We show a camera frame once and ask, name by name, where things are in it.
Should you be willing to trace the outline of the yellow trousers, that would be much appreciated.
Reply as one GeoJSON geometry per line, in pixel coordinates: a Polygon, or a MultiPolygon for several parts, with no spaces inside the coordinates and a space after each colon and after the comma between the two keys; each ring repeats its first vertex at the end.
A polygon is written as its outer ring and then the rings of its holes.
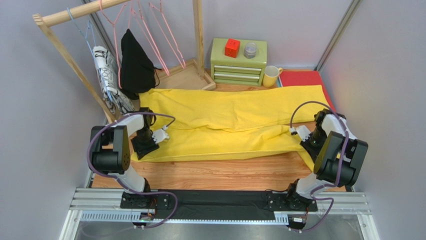
{"type": "Polygon", "coordinates": [[[235,92],[152,89],[140,100],[159,114],[153,129],[167,126],[169,135],[144,162],[246,160],[298,152],[310,169],[312,158],[289,128],[312,122],[328,104],[321,85],[235,92]]]}

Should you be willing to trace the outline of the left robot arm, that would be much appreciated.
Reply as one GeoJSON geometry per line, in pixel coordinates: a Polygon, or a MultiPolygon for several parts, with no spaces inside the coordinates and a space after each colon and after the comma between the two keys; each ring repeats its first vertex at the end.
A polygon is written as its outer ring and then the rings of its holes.
{"type": "Polygon", "coordinates": [[[131,166],[130,147],[138,159],[159,149],[151,126],[157,117],[148,107],[130,113],[119,125],[105,130],[102,125],[92,127],[90,132],[89,160],[92,168],[119,182],[128,193],[149,193],[148,180],[131,166]]]}

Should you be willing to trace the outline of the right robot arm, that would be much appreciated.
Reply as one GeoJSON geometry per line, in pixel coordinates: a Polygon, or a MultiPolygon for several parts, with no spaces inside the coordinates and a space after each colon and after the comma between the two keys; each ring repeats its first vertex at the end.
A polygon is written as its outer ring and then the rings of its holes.
{"type": "Polygon", "coordinates": [[[290,128],[313,160],[312,173],[287,188],[284,203],[293,211],[305,210],[325,190],[353,186],[369,147],[351,133],[342,114],[323,109],[314,121],[314,131],[305,126],[290,128]]]}

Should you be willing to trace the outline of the white patterned garment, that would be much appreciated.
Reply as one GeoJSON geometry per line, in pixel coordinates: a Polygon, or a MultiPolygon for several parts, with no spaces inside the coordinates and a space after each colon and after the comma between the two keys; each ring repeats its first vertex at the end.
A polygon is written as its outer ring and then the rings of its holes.
{"type": "Polygon", "coordinates": [[[118,64],[114,56],[103,46],[94,46],[92,53],[103,100],[108,110],[113,115],[116,111],[122,115],[135,111],[133,102],[119,88],[118,64]]]}

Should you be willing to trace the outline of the red folder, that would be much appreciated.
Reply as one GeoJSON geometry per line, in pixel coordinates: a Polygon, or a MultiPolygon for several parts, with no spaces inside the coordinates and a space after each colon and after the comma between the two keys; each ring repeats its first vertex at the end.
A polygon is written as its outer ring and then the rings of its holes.
{"type": "Polygon", "coordinates": [[[320,73],[315,70],[283,70],[277,80],[279,87],[291,86],[315,86],[321,85],[323,94],[328,105],[335,110],[335,106],[328,94],[326,86],[320,76],[320,73]]]}

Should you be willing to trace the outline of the black garment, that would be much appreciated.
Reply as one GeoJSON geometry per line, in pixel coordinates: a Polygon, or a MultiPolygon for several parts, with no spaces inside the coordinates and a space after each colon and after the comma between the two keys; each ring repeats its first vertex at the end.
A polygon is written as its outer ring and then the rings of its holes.
{"type": "Polygon", "coordinates": [[[121,92],[130,100],[138,100],[139,94],[160,84],[158,68],[154,66],[130,29],[126,30],[121,39],[121,53],[121,92]]]}

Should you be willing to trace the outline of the black base cloth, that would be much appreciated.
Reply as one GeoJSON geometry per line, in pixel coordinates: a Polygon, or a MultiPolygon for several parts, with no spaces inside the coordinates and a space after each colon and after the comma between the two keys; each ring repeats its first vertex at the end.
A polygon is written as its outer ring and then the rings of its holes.
{"type": "Polygon", "coordinates": [[[285,192],[243,190],[164,190],[151,195],[124,192],[120,208],[145,210],[158,219],[266,221],[275,212],[315,213],[317,204],[304,210],[291,210],[285,192]]]}

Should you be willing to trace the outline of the yellow mug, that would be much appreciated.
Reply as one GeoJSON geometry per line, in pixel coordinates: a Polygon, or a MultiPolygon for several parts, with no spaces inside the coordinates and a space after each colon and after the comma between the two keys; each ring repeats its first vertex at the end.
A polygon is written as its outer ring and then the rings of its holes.
{"type": "Polygon", "coordinates": [[[280,76],[282,72],[283,72],[283,69],[281,67],[276,67],[273,65],[266,66],[264,69],[262,85],[265,88],[272,87],[276,83],[278,77],[280,76]]]}

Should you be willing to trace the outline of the wooden clothes rack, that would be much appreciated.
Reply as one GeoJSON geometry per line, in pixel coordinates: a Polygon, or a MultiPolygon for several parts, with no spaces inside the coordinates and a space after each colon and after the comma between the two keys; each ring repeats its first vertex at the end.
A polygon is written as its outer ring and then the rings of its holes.
{"type": "MultiPolygon", "coordinates": [[[[97,12],[101,12],[117,5],[122,5],[123,7],[125,7],[127,3],[127,0],[96,0],[73,7],[69,11],[63,10],[47,16],[41,16],[37,13],[32,16],[34,22],[39,27],[39,29],[53,44],[53,46],[56,48],[62,58],[66,61],[66,63],[70,66],[70,68],[77,75],[80,81],[84,84],[86,89],[90,92],[95,101],[100,105],[100,107],[105,113],[106,119],[109,122],[117,120],[119,114],[112,114],[108,110],[105,101],[97,94],[95,88],[89,82],[87,76],[83,73],[80,66],[74,60],[74,58],[66,49],[64,44],[56,36],[51,27],[69,22],[73,19],[76,20],[81,17],[95,15],[97,12]]],[[[202,1],[193,0],[192,9],[195,33],[195,46],[197,53],[196,58],[192,58],[186,61],[185,67],[183,65],[177,65],[175,67],[170,68],[169,70],[160,71],[158,76],[160,80],[159,87],[161,89],[186,89],[208,91],[214,90],[216,88],[216,83],[205,70],[202,1]]]]}

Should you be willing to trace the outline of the green mini drawer chest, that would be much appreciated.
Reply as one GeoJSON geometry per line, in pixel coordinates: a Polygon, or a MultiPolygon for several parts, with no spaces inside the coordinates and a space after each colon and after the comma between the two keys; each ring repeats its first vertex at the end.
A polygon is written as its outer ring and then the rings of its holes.
{"type": "Polygon", "coordinates": [[[268,59],[266,41],[240,40],[240,49],[236,58],[225,55],[227,38],[214,38],[210,54],[211,78],[216,83],[246,85],[259,87],[262,85],[268,59]],[[257,46],[255,57],[244,56],[245,45],[254,43],[257,46]]]}

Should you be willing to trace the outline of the red cube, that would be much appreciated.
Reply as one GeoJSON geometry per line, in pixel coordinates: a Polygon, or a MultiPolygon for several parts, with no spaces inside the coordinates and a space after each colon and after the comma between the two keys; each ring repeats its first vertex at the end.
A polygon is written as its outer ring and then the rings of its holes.
{"type": "Polygon", "coordinates": [[[224,47],[224,55],[231,58],[237,58],[241,42],[237,39],[229,38],[224,47]]]}

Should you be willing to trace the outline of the aluminium base frame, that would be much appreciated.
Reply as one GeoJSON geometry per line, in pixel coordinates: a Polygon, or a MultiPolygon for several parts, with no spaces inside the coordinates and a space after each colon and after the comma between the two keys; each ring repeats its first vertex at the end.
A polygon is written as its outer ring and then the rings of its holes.
{"type": "Polygon", "coordinates": [[[317,201],[290,206],[285,193],[272,190],[161,190],[139,195],[118,188],[78,188],[60,239],[74,239],[81,222],[128,223],[132,228],[159,222],[272,225],[301,232],[326,223],[333,230],[343,230],[343,221],[350,216],[365,240],[379,238],[362,192],[323,192],[317,201]]]}

